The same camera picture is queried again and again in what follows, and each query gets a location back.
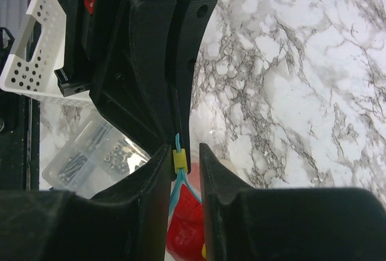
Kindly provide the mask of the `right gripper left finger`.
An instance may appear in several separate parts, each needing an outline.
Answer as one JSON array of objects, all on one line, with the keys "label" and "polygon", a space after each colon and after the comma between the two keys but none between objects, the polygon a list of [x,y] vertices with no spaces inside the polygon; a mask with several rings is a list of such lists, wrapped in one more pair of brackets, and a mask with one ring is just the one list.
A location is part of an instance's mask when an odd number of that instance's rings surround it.
[{"label": "right gripper left finger", "polygon": [[163,260],[172,179],[169,145],[113,186],[1,193],[2,260]]}]

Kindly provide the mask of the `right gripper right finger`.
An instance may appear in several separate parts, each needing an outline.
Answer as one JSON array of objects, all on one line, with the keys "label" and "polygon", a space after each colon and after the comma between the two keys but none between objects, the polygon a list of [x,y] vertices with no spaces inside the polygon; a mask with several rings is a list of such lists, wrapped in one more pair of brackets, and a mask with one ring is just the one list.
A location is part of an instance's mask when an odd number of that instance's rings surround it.
[{"label": "right gripper right finger", "polygon": [[200,145],[208,260],[384,260],[385,209],[369,191],[255,189]]}]

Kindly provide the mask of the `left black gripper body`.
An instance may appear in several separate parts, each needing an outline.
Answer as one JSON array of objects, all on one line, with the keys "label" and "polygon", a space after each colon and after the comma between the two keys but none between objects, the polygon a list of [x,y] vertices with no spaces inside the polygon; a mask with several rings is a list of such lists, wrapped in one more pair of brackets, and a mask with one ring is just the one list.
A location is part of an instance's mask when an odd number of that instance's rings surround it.
[{"label": "left black gripper body", "polygon": [[89,90],[95,63],[106,52],[121,0],[58,0],[66,14],[65,55],[55,70],[64,97]]}]

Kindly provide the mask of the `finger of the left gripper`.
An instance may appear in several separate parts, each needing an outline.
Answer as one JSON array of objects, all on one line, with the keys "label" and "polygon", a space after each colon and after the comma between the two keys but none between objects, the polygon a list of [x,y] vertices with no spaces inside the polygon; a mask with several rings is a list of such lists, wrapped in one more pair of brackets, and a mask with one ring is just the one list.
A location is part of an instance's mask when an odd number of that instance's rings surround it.
[{"label": "finger of the left gripper", "polygon": [[176,0],[121,0],[90,90],[98,112],[149,154],[172,138],[166,43]]},{"label": "finger of the left gripper", "polygon": [[191,161],[189,116],[200,45],[217,0],[176,0],[167,42],[167,81],[174,134]]}]

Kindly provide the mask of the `clear zip top bag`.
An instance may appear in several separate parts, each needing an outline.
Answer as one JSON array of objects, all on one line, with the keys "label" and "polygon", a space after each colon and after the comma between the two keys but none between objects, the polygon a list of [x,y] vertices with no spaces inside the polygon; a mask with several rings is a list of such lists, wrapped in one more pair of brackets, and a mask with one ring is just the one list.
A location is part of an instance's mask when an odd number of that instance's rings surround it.
[{"label": "clear zip top bag", "polygon": [[176,180],[169,198],[166,253],[173,260],[207,260],[203,213],[203,164],[188,162],[180,134],[172,151]]}]

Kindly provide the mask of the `red strawberry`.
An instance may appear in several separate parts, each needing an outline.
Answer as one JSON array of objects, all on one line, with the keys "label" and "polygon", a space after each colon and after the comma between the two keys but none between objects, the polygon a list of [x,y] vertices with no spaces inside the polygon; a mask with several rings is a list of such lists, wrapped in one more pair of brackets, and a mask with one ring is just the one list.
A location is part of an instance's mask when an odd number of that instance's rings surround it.
[{"label": "red strawberry", "polygon": [[166,250],[175,260],[205,260],[203,206],[183,185],[166,236]]}]

